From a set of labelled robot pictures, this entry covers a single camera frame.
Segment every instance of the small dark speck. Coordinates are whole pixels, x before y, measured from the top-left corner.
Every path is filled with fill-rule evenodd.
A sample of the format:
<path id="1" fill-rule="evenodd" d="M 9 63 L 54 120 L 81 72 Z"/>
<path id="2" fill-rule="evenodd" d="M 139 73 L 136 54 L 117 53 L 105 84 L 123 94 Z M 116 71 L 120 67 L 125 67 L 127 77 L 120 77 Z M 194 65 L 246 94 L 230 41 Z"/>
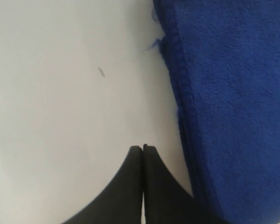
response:
<path id="1" fill-rule="evenodd" d="M 99 67 L 98 68 L 99 73 L 101 73 L 102 77 L 106 78 L 104 71 Z"/>

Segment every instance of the blue fleece blanket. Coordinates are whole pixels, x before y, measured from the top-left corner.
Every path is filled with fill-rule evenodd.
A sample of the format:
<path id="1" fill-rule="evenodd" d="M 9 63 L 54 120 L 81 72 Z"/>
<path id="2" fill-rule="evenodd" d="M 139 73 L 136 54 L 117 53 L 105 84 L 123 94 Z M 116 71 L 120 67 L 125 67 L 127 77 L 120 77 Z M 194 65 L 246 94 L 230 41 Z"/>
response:
<path id="1" fill-rule="evenodd" d="M 279 222 L 280 0 L 154 5 L 195 197 L 234 224 Z"/>

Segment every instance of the black object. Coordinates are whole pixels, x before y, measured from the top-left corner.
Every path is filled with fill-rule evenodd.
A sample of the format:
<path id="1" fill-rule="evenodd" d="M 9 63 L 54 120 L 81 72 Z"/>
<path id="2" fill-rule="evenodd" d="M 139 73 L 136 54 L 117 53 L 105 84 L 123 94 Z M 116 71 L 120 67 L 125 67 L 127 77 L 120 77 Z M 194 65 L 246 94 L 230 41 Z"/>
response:
<path id="1" fill-rule="evenodd" d="M 131 147 L 121 168 L 87 207 L 64 224 L 140 224 L 142 150 Z"/>
<path id="2" fill-rule="evenodd" d="M 196 202 L 176 181 L 155 147 L 143 148 L 147 224 L 226 224 Z"/>

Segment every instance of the fleece texture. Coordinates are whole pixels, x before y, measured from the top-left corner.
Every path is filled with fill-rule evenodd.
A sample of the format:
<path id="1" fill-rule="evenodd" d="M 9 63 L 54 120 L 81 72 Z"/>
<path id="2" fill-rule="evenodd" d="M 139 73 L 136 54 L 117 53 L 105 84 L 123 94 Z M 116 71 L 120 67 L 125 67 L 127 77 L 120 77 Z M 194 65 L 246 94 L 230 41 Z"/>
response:
<path id="1" fill-rule="evenodd" d="M 233 224 L 278 223 L 280 0 L 154 5 L 195 198 Z"/>

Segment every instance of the white surface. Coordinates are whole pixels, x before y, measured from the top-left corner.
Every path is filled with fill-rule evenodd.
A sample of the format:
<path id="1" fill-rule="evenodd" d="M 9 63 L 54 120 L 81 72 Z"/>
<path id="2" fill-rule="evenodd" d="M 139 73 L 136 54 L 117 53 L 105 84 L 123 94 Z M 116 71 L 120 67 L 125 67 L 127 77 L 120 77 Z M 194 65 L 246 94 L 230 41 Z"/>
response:
<path id="1" fill-rule="evenodd" d="M 152 0 L 0 0 L 0 224 L 58 224 L 156 145 L 190 184 Z M 104 71 L 105 77 L 98 68 Z"/>

